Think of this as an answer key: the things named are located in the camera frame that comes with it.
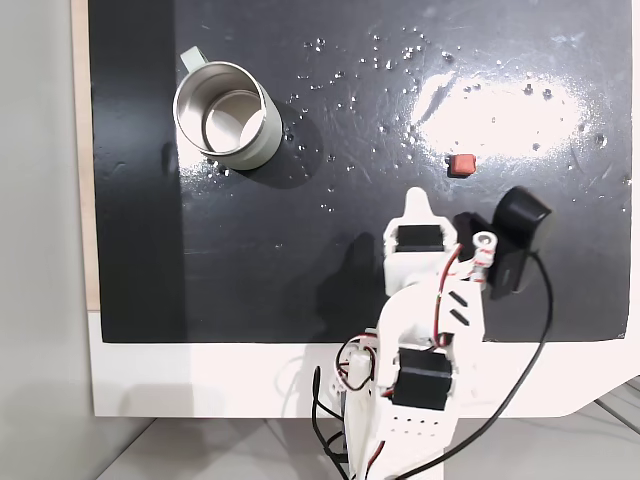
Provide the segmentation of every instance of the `small red block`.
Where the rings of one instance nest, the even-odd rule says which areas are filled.
[[[452,175],[469,176],[476,172],[476,156],[470,153],[450,157]]]

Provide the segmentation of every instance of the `metal mug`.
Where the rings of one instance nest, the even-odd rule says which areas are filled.
[[[228,62],[209,62],[198,47],[180,58],[189,75],[173,100],[176,127],[207,157],[236,170],[265,164],[282,140],[282,119],[253,76]]]

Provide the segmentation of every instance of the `red wire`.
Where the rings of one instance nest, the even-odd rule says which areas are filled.
[[[384,440],[382,442],[380,442],[380,445],[378,445],[378,448],[376,449],[376,451],[371,456],[371,459],[369,460],[369,463],[367,464],[367,473],[364,474],[364,478],[365,479],[369,475],[369,470],[371,470],[371,466],[373,465],[373,462],[375,462],[378,459],[378,457],[380,456],[380,453],[382,452],[382,449],[384,448],[384,443],[385,443]]]
[[[442,291],[444,290],[444,282],[447,279],[447,274],[449,273],[449,269],[453,264],[453,261],[458,258],[460,252],[462,251],[462,244],[459,244],[451,255],[451,258],[447,262],[442,271],[442,276],[440,278],[440,288],[438,289],[438,297],[436,298],[436,312],[433,319],[433,341],[436,344],[436,347],[441,347],[440,344],[440,301],[442,300]]]

